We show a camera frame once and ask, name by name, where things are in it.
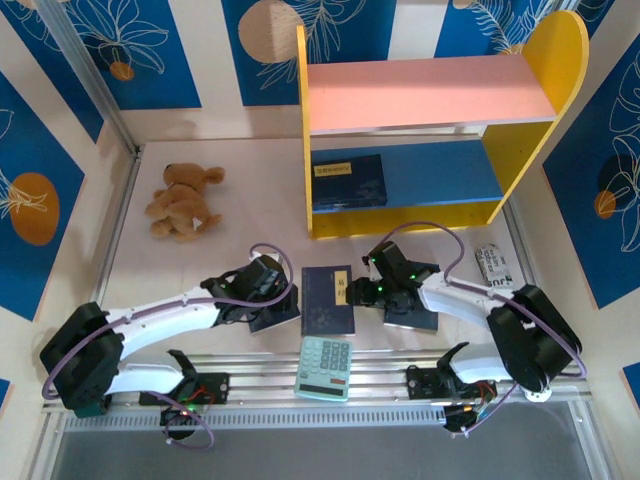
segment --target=white floor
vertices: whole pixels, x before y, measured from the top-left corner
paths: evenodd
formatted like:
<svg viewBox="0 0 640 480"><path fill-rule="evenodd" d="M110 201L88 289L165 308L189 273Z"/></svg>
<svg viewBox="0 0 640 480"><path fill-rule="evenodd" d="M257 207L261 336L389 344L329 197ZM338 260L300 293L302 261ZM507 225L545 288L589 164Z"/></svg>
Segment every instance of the white floor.
<svg viewBox="0 0 640 480"><path fill-rule="evenodd" d="M396 137L368 139L366 144L402 142ZM314 140L314 148L357 146L349 139ZM156 240L143 214L153 192L163 186L162 171L169 163L195 162L203 167L222 166L227 177L211 185L207 201L212 213L222 213L222 223L189 244ZM516 286L523 284L511 238L502 215L487 228L460 231L467 246L458 278L481 282L473 257L476 247L495 243L511 268ZM124 223L103 308L129 307L176 295L208 277L218 276L248 263L251 245L265 241L282 248L295 268L351 264L352 275L366 275L360 257L379 237L314 241L307 237L304 202L302 145L299 140L216 140L150 143ZM407 258L440 264L444 268L457 255L456 243L444 233L398 235L395 240ZM382 312L356 308L356 335L348 337L358 350L446 349L461 341L480 343L487 331L440 315L436 334L383 326ZM260 332L247 325L220 326L190 332L155 344L146 351L178 348L186 353L296 352L300 347L300 320Z"/></svg>

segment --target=blue shelf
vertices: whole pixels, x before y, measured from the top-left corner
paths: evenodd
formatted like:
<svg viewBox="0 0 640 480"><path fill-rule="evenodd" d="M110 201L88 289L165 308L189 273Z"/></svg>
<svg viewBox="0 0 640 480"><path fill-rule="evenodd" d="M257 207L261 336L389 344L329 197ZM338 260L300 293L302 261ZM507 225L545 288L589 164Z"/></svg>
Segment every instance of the blue shelf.
<svg viewBox="0 0 640 480"><path fill-rule="evenodd" d="M317 165L373 154L382 157L387 205L350 210L502 199L502 190L480 140L314 150L311 163ZM314 213L336 211L339 210L313 210Z"/></svg>

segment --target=brown plush toy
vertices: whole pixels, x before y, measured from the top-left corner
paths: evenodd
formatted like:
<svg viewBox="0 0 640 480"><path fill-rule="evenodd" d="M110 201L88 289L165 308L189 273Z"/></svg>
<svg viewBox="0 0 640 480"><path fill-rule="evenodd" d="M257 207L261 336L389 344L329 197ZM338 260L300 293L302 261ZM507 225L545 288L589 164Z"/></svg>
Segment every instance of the brown plush toy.
<svg viewBox="0 0 640 480"><path fill-rule="evenodd" d="M219 223L222 215L211 215L203 194L207 184L222 182L224 173L224 168L205 170L194 163L167 165L163 174L167 188L156 191L155 200L144 211L154 220L153 236L164 238L174 233L179 242L190 242Z"/></svg>

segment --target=calculator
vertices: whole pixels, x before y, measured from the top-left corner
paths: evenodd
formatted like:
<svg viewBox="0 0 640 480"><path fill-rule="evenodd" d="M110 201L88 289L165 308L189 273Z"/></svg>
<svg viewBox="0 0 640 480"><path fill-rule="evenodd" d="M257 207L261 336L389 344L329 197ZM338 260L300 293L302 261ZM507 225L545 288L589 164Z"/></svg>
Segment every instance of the calculator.
<svg viewBox="0 0 640 480"><path fill-rule="evenodd" d="M346 402L353 346L344 340L304 337L296 376L296 395Z"/></svg>

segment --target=gold label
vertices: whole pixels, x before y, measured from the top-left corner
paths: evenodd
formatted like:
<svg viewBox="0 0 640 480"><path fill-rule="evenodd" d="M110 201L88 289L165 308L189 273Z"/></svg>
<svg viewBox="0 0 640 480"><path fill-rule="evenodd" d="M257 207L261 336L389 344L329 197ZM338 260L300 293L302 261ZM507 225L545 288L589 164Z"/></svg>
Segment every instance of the gold label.
<svg viewBox="0 0 640 480"><path fill-rule="evenodd" d="M347 304L347 271L339 270L334 274L336 283L336 305Z"/></svg>
<svg viewBox="0 0 640 480"><path fill-rule="evenodd" d="M351 162L335 163L333 165L316 165L313 167L313 173L316 177L351 175Z"/></svg>

